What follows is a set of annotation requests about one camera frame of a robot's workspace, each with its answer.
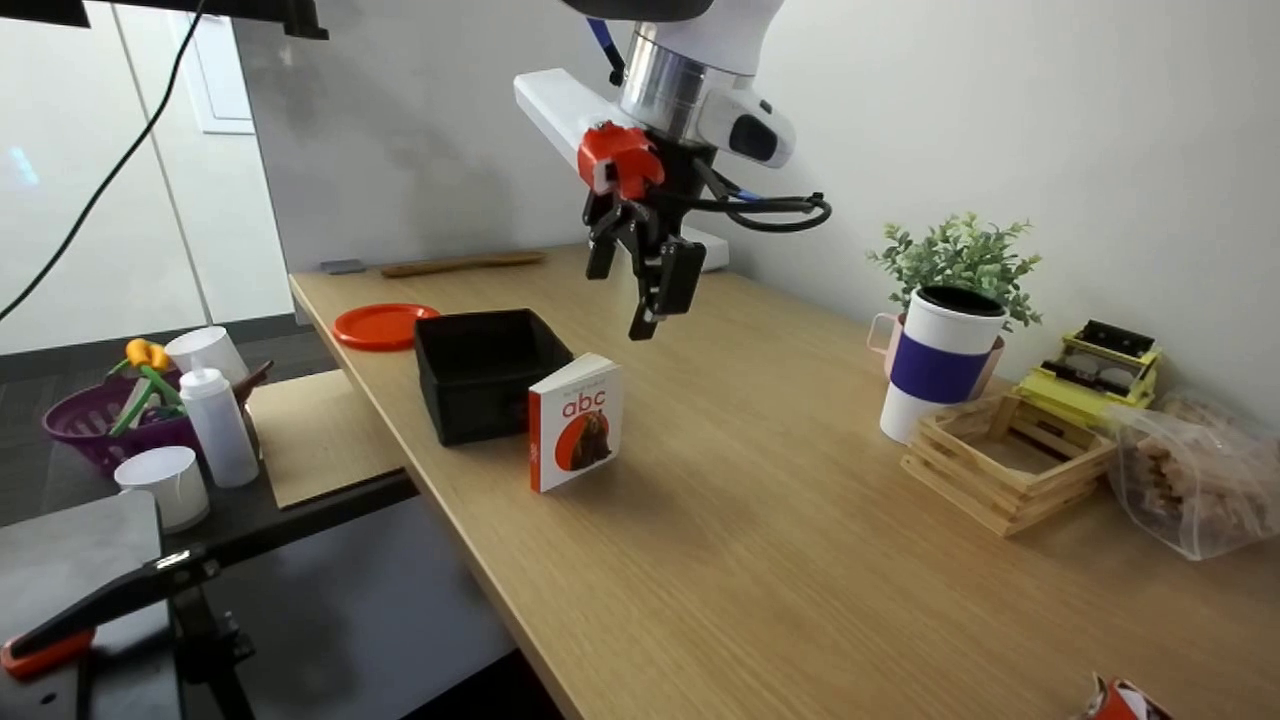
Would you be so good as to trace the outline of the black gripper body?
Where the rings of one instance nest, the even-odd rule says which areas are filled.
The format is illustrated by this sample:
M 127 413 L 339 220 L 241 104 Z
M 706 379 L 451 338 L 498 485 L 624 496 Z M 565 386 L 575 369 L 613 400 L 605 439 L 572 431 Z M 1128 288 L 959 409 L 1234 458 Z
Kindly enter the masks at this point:
M 642 128 L 605 128 L 588 142 L 590 166 L 578 177 L 588 187 L 584 229 L 607 212 L 624 217 L 618 246 L 656 251 L 668 241 L 684 241 L 678 225 L 689 207 L 700 198 L 700 177 L 692 170 L 692 154 L 684 148 L 668 148 L 650 141 Z

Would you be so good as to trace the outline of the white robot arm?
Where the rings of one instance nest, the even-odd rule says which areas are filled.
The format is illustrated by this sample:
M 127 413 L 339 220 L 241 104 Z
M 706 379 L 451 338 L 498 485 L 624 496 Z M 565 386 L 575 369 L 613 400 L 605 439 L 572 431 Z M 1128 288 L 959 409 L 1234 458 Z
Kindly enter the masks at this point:
M 791 124 L 753 88 L 763 33 L 783 0 L 565 0 L 590 24 L 618 88 L 618 120 L 590 120 L 572 142 L 588 184 L 588 276 L 617 246 L 637 276 L 632 338 L 692 306 L 704 246 L 678 234 L 721 153 L 781 166 Z

